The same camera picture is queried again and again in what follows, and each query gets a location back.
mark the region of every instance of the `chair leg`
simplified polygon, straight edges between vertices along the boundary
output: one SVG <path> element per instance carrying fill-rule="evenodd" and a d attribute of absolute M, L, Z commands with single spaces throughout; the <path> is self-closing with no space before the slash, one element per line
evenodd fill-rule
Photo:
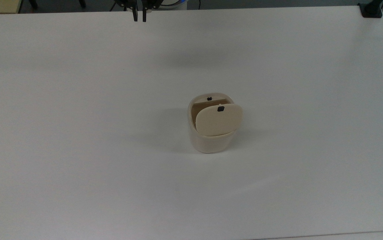
<path fill-rule="evenodd" d="M 28 1 L 30 2 L 31 7 L 32 7 L 33 9 L 37 9 L 37 3 L 36 3 L 36 0 L 28 0 Z"/>
<path fill-rule="evenodd" d="M 85 0 L 79 0 L 79 3 L 80 3 L 80 6 L 82 6 L 82 8 L 86 8 Z"/>

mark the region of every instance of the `gray floor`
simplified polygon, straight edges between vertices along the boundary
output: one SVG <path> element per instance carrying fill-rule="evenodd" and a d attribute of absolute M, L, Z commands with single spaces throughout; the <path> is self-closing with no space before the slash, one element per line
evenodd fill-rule
<path fill-rule="evenodd" d="M 107 12 L 113 0 L 86 0 L 86 8 L 80 7 L 78 0 L 36 0 L 39 8 L 33 10 L 28 0 L 23 0 L 20 13 L 49 12 Z M 304 6 L 352 6 L 358 2 L 368 3 L 371 0 L 201 0 L 200 9 L 236 9 L 236 8 L 272 8 Z M 197 9 L 199 0 L 189 0 L 188 9 Z M 113 11 L 122 11 L 116 5 Z"/>

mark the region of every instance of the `hinged lid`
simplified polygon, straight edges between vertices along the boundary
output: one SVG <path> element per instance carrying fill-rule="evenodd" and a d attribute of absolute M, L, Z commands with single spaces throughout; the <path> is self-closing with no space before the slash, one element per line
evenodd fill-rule
<path fill-rule="evenodd" d="M 196 116 L 196 130 L 203 136 L 219 136 L 239 128 L 243 110 L 236 104 L 219 104 L 202 109 Z"/>

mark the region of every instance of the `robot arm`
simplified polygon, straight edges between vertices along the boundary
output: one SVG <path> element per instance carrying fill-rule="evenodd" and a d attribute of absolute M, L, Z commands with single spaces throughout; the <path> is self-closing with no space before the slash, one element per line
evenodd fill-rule
<path fill-rule="evenodd" d="M 134 21 L 138 22 L 138 9 L 136 0 L 114 0 L 119 6 L 132 12 Z M 147 13 L 150 13 L 152 9 L 158 9 L 163 0 L 142 0 L 142 21 L 147 21 Z"/>

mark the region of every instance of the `white tabletop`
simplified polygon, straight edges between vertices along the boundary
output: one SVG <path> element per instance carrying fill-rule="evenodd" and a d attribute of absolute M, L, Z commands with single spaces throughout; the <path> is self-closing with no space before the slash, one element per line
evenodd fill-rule
<path fill-rule="evenodd" d="M 0 239 L 383 231 L 383 18 L 357 6 L 0 16 Z M 231 147 L 190 144 L 208 92 Z"/>
<path fill-rule="evenodd" d="M 277 240 L 383 240 L 383 232 L 277 238 Z"/>

